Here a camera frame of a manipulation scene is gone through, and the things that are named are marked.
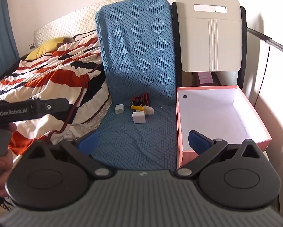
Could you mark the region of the person's left hand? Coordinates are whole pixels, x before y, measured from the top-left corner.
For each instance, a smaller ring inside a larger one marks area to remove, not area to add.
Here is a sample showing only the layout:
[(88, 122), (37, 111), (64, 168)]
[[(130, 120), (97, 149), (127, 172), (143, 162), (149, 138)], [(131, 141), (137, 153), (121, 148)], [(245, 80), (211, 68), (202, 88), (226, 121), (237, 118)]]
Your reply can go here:
[(13, 167), (13, 153), (8, 148), (12, 133), (16, 131), (17, 126), (14, 123), (10, 123), (5, 126), (3, 131), (0, 128), (0, 197), (5, 198), (8, 193), (5, 189), (5, 183), (12, 171)]

